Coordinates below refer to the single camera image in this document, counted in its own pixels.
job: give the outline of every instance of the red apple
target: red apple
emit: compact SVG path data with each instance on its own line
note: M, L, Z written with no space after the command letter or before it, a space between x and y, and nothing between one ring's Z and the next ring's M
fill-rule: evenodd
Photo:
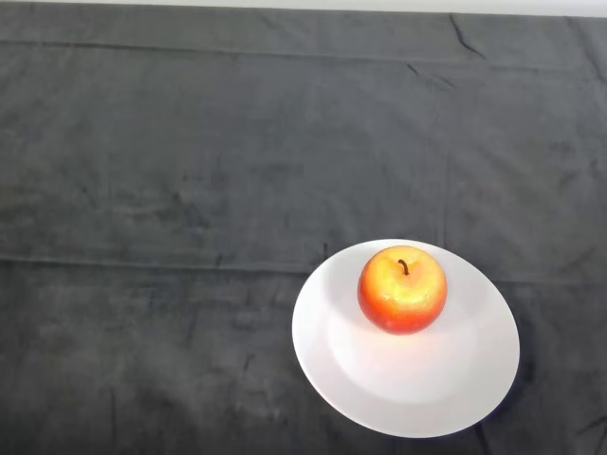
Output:
M442 267L430 254L412 246L379 251L360 274L360 309L391 334L425 329L438 318L446 300Z

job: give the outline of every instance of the apple stem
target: apple stem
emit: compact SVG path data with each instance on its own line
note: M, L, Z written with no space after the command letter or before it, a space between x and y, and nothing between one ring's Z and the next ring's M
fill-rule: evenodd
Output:
M407 266L407 263L405 263L402 259L399 259L398 263L405 267L405 275L409 275L409 267Z

